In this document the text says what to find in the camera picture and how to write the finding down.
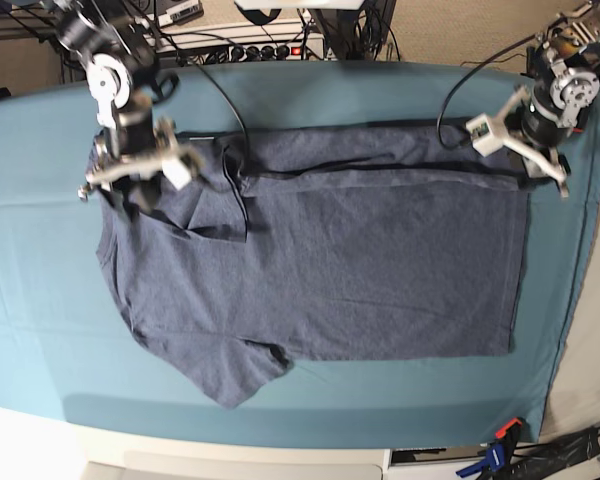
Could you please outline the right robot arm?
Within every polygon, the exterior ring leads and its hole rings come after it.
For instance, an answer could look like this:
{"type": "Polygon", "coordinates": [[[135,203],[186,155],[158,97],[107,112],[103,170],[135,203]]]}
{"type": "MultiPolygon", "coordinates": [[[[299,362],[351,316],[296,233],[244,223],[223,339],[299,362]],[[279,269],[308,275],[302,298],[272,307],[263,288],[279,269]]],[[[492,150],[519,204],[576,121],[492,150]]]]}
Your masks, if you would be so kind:
{"type": "Polygon", "coordinates": [[[161,70],[143,24],[123,2],[46,1],[43,7],[56,18],[57,41],[84,70],[97,104],[101,131],[80,198],[99,192],[128,216],[152,212],[164,182],[180,190],[202,169],[195,149],[179,142],[174,122],[153,117],[154,106],[175,93],[178,76],[161,70]]]}

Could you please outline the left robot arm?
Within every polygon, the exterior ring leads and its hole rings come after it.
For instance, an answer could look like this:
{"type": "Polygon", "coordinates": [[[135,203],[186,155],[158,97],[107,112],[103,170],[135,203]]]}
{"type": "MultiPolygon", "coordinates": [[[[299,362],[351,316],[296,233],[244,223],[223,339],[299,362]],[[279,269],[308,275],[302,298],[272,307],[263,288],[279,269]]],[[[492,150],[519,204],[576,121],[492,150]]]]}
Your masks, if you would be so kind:
{"type": "Polygon", "coordinates": [[[519,86],[499,112],[504,146],[531,178],[550,178],[568,195],[569,171],[558,147],[582,131],[600,93],[600,1],[557,14],[527,52],[531,86],[519,86]]]}

